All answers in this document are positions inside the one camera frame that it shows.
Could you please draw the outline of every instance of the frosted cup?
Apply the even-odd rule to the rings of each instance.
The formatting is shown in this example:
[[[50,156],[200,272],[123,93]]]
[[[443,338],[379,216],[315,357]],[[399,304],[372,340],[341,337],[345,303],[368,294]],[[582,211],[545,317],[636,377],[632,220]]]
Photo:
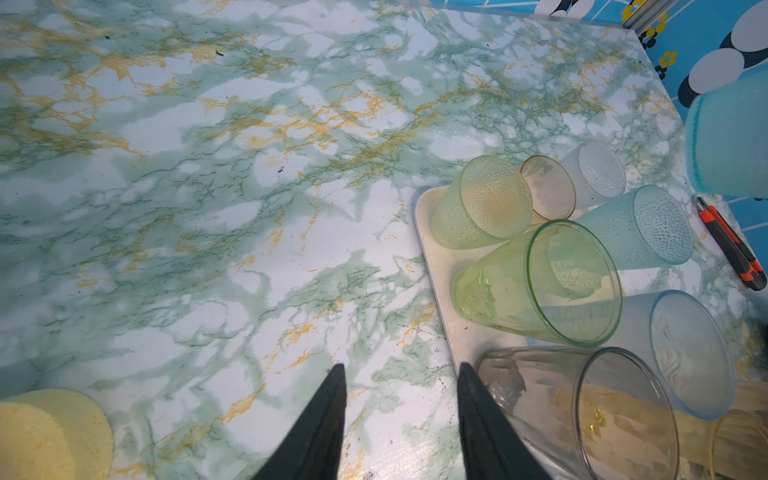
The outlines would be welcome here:
[[[532,215],[531,191],[518,169],[501,157],[482,155],[453,180],[429,227],[437,243],[465,250],[516,237]]]
[[[680,265],[694,252],[694,231],[680,204],[645,185],[576,219],[600,239],[619,270]]]
[[[625,297],[621,323],[606,345],[642,358],[676,410],[711,420],[730,408],[735,379],[725,340],[691,295],[666,290]]]
[[[627,187],[624,165],[599,141],[586,141],[560,160],[576,189],[576,208],[593,207],[618,197]]]
[[[766,131],[768,70],[696,97],[685,123],[685,161],[694,189],[768,198]]]
[[[112,445],[104,412],[80,393],[46,389],[0,400],[0,478],[101,480]]]

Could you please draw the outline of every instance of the orange utility knife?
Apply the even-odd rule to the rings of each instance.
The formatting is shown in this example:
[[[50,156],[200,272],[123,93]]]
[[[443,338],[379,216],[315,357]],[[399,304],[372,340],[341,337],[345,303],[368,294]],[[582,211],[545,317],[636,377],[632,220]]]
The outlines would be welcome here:
[[[752,290],[762,290],[766,287],[766,274],[752,250],[736,235],[736,232],[721,217],[717,208],[707,205],[701,197],[696,197],[696,207],[704,226],[725,253],[725,257],[736,273]]]

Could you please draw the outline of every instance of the plastic cup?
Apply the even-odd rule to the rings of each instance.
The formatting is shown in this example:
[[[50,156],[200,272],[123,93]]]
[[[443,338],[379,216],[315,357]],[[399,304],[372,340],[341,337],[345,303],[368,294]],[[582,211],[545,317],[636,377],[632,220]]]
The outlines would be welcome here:
[[[520,167],[533,199],[532,225],[563,220],[576,208],[576,189],[562,165],[544,155],[534,155]]]
[[[621,324],[607,345],[629,349],[650,365],[676,410],[712,420],[730,408],[735,379],[725,340],[691,295],[666,290],[625,297]]]
[[[104,412],[80,393],[46,389],[0,400],[0,478],[101,480],[112,445]]]
[[[476,369],[515,431],[574,478],[675,478],[672,408],[633,353],[500,349],[484,353]]]
[[[704,467],[697,478],[765,478],[768,472],[766,399],[768,383],[737,382],[733,408],[717,420],[707,421],[675,412],[680,457]]]
[[[688,216],[655,185],[636,188],[576,221],[600,239],[619,270],[680,265],[694,252]]]
[[[453,180],[429,226],[437,243],[465,250],[516,237],[531,215],[531,191],[520,172],[501,157],[482,155]]]
[[[710,194],[768,198],[768,71],[699,95],[685,127],[693,187]]]
[[[611,337],[621,285],[600,241],[569,220],[551,220],[456,274],[451,298],[465,319],[576,346]]]
[[[599,141],[586,141],[560,160],[576,189],[576,208],[593,207],[618,197],[627,176],[613,150]]]

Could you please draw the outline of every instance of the yellow flower print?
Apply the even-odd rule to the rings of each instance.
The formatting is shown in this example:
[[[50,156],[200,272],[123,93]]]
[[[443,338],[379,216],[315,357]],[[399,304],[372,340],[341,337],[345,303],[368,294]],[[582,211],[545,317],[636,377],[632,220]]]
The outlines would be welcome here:
[[[627,21],[637,11],[637,9],[642,7],[643,4],[647,1],[648,0],[634,0],[634,2],[624,7],[624,10],[621,11],[621,21]]]
[[[667,51],[664,53],[664,56],[659,58],[659,64],[662,68],[671,67],[675,64],[677,61],[677,52],[676,51]]]
[[[653,38],[654,35],[661,33],[662,31],[667,29],[667,19],[670,17],[670,14],[663,13],[659,18],[656,19],[656,22],[658,22],[659,25],[656,25],[655,27],[651,27],[648,29],[646,35],[648,38]]]
[[[624,10],[621,11],[621,21],[626,22],[634,13],[633,5],[627,5]]]

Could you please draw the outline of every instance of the marble pattern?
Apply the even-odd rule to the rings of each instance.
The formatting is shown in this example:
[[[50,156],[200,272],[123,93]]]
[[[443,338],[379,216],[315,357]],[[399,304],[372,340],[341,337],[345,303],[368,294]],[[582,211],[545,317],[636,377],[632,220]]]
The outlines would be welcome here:
[[[339,478],[463,478],[412,210],[471,158],[588,138],[690,209],[683,123],[631,31],[376,2],[8,0],[0,396],[104,408],[112,478],[249,478],[346,365]],[[756,313],[694,258],[624,272]]]

